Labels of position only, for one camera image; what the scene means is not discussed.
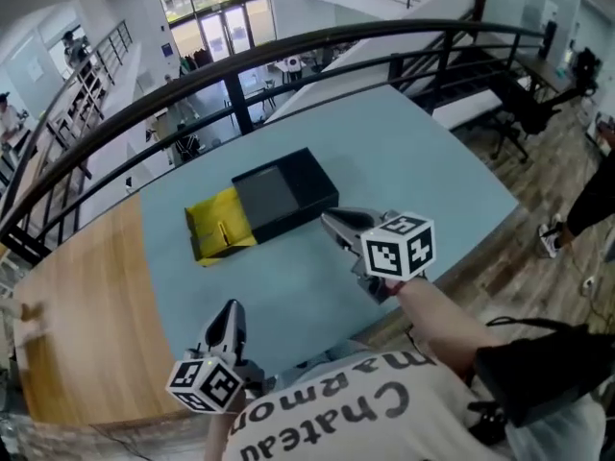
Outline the glass entrance door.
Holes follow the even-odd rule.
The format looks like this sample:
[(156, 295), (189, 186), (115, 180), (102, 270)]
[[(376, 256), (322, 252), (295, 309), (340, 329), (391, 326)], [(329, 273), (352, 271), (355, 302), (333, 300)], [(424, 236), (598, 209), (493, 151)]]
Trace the glass entrance door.
[(180, 57), (221, 61), (277, 38), (271, 0), (160, 0)]

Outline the black box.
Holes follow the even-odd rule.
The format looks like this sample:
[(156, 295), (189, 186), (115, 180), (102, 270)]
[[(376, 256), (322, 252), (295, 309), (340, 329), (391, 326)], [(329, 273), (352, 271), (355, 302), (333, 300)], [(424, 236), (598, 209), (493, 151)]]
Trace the black box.
[[(232, 178), (232, 186), (184, 210), (195, 261), (209, 267), (320, 217), (339, 191), (312, 152), (301, 149)], [(223, 242), (225, 224), (232, 246)]]

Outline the black office chair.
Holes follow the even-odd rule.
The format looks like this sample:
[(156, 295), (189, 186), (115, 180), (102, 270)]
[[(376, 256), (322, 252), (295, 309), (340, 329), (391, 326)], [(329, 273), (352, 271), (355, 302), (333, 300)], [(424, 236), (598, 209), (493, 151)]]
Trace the black office chair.
[(500, 99), (502, 109), (511, 117), (502, 122), (495, 115), (494, 129), (499, 133), (496, 150), (490, 158), (495, 160), (500, 155), (504, 142), (508, 140), (521, 153), (521, 163), (526, 163), (529, 154), (520, 143), (520, 132), (526, 137), (544, 132), (551, 119), (561, 113), (561, 109), (552, 102), (538, 103), (533, 95), (521, 87), (513, 78), (499, 74), (489, 80), (489, 88)]

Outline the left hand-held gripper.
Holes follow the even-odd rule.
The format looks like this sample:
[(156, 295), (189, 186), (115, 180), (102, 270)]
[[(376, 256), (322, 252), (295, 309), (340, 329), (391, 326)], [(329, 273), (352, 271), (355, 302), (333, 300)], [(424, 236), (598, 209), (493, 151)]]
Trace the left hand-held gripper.
[(196, 349), (177, 361), (165, 390), (194, 413), (222, 414), (230, 410), (244, 388), (260, 395), (265, 374), (254, 361), (242, 357), (247, 341), (245, 309), (227, 301), (206, 322)]

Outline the person's left forearm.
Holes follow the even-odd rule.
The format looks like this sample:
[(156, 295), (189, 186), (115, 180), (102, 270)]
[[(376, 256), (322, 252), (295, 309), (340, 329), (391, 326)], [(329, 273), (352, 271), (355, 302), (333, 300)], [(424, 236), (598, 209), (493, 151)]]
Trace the person's left forearm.
[(222, 461), (229, 431), (236, 417), (245, 407), (246, 394), (241, 390), (234, 397), (234, 401), (226, 412), (210, 417), (204, 461)]

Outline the person's right forearm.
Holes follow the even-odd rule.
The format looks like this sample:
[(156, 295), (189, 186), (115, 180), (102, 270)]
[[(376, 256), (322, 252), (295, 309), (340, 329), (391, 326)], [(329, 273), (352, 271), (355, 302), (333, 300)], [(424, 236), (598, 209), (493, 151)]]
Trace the person's right forearm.
[(474, 370), (479, 349), (504, 344), (487, 326), (428, 280), (411, 279), (396, 284), (394, 289), (419, 339), (459, 377), (466, 378)]

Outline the black shoulder bag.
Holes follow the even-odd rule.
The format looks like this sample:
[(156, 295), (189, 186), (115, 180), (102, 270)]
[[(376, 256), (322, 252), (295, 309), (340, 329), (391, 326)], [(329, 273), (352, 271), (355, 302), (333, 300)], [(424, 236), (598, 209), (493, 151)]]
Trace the black shoulder bag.
[(474, 376), (492, 399), (468, 405), (480, 415), (470, 432), (487, 446), (504, 439), (507, 425), (523, 427), (542, 420), (615, 376), (615, 334), (592, 333), (587, 325), (546, 318), (501, 316), (486, 324), (549, 331), (538, 338), (477, 350)]

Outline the black metal railing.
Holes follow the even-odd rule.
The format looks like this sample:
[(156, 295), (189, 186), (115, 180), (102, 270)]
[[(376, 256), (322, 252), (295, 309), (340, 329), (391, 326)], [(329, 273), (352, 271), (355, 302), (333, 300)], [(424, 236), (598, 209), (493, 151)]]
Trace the black metal railing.
[[(18, 166), (12, 183), (4, 196), (5, 203), (2, 207), (0, 219), (0, 243), (29, 264), (39, 264), (51, 253), (50, 249), (44, 244), (48, 232), (52, 229), (61, 229), (64, 218), (102, 188), (142, 161), (171, 146), (175, 141), (225, 117), (235, 117), (241, 133), (251, 133), (255, 126), (250, 119), (248, 108), (255, 103), (273, 99), (282, 93), (306, 85), (381, 65), (387, 66), (388, 72), (386, 79), (377, 83), (378, 86), (406, 85), (409, 82), (421, 79), (431, 79), (433, 86), (428, 89), (427, 93), (433, 98), (437, 98), (441, 91), (445, 89), (442, 82), (449, 72), (450, 55), (462, 52), (465, 49), (459, 43), (463, 35), (472, 37), (479, 37), (485, 33), (511, 35), (513, 37), (512, 42), (504, 43), (501, 46), (506, 52), (501, 61), (504, 69), (508, 70), (515, 60), (517, 51), (525, 48), (526, 45), (522, 41), (525, 37), (534, 40), (532, 46), (537, 49), (539, 58), (546, 58), (552, 47), (555, 30), (556, 25), (553, 22), (548, 24), (544, 33), (539, 33), (502, 24), (469, 20), (402, 19), (386, 21), (383, 24), (363, 23), (341, 26), (293, 36), (223, 59), (180, 78), (172, 85), (166, 85), (145, 95), (105, 120), (93, 132), (87, 133), (78, 139), (73, 146), (69, 147), (49, 169), (35, 178), (31, 186), (22, 195), (17, 193), (17, 187), (23, 178), (25, 167), (23, 165)], [(321, 71), (294, 83), (274, 86), (259, 93), (244, 91), (239, 80), (239, 75), (242, 72), (264, 65), (274, 59), (287, 58), (294, 53), (313, 51), (317, 48), (325, 48), (329, 45), (343, 44), (354, 40), (426, 33), (434, 33), (436, 37), (430, 44), (421, 49), (382, 55), (348, 65), (337, 62), (333, 69), (329, 71)], [(205, 87), (219, 82), (224, 83), (230, 94), (227, 106), (187, 127), (179, 129), (113, 168), (71, 203), (64, 204), (57, 215), (45, 217), (43, 227), (37, 234), (29, 234), (28, 224), (32, 210), (41, 201), (51, 201), (55, 186), (62, 180), (70, 179), (75, 169), (85, 170), (86, 161), (93, 154), (150, 116)]]

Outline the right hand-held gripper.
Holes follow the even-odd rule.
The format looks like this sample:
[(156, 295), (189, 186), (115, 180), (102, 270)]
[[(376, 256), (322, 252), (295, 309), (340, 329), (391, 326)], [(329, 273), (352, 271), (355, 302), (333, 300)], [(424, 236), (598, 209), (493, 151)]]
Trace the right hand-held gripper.
[(394, 295), (388, 280), (404, 284), (423, 277), (436, 261), (434, 222), (418, 214), (403, 212), (383, 221), (371, 209), (335, 207), (323, 212), (320, 221), (342, 250), (362, 257), (358, 280), (377, 303)]

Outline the white printed T-shirt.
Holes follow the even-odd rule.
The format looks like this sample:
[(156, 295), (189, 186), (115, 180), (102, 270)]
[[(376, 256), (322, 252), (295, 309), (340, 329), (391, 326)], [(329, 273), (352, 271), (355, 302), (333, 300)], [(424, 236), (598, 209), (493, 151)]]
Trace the white printed T-shirt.
[(603, 408), (586, 396), (489, 447), (471, 431), (480, 395), (419, 352), (344, 360), (253, 401), (223, 461), (598, 461)]

